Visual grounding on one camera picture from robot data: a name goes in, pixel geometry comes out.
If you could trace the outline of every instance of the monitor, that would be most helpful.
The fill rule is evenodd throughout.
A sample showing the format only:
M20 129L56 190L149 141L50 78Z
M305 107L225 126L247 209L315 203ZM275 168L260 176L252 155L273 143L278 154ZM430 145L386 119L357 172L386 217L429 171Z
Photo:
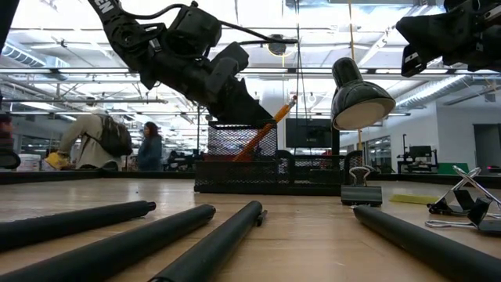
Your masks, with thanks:
M331 148L330 119L286 119L287 148Z
M409 156L415 157L431 157L431 146L411 146L409 148Z

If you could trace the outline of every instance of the black rod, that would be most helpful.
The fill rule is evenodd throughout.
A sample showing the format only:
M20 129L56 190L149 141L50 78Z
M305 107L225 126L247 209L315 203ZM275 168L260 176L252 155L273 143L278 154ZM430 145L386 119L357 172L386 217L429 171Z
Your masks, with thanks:
M260 224L264 215L260 202L250 202L160 271L150 282L210 281L224 266L252 226Z
M0 282L103 281L208 223L204 204L0 276Z
M32 219L0 223L0 251L135 219L155 210L156 204L134 201Z
M501 259L367 206L355 217L452 281L500 281Z

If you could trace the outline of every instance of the table surface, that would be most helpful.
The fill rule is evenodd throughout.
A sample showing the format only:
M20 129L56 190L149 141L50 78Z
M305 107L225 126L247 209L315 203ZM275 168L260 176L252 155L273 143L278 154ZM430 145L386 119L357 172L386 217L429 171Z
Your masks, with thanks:
M440 196L450 187L423 183L371 182L383 187L382 210L424 226L430 215L422 204L389 202L394 193ZM444 281L445 278L405 251L364 227L339 197L198 194L192 180L89 179L0 186L0 221L51 215L126 201L156 201L144 219L51 240L0 254L0 273L48 259L199 204L217 208L214 219L170 247L143 259L110 281L147 281L198 240L252 200L269 210L265 224L253 228L216 281ZM431 230L501 258L501 239L475 230Z

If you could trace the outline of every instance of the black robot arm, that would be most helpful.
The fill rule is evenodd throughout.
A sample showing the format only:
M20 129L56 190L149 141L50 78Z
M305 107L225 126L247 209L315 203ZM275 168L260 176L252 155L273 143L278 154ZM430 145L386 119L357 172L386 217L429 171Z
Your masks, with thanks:
M447 0L446 13L407 16L396 24L409 42L402 75L412 77L442 57L445 65L465 63L469 71L501 71L501 1Z
M207 58L221 38L224 22L199 9L196 2L191 6L174 4L154 15L140 16L124 11L118 0L88 1L98 13L115 53L139 72L148 89L161 82L206 107L219 121L252 124L272 118L249 95L245 81L235 78L249 64L249 55L239 43L228 45L213 60ZM139 24L136 20L151 20L174 8L179 12L169 28L164 23Z

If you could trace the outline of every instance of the black lamp shade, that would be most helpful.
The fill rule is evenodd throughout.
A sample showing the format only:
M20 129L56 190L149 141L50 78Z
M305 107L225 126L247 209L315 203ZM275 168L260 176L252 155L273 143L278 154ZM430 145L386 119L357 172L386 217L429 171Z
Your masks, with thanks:
M337 90L332 101L332 126L338 130L361 129L387 117L395 100L380 86L363 81L354 60L341 58L333 65Z

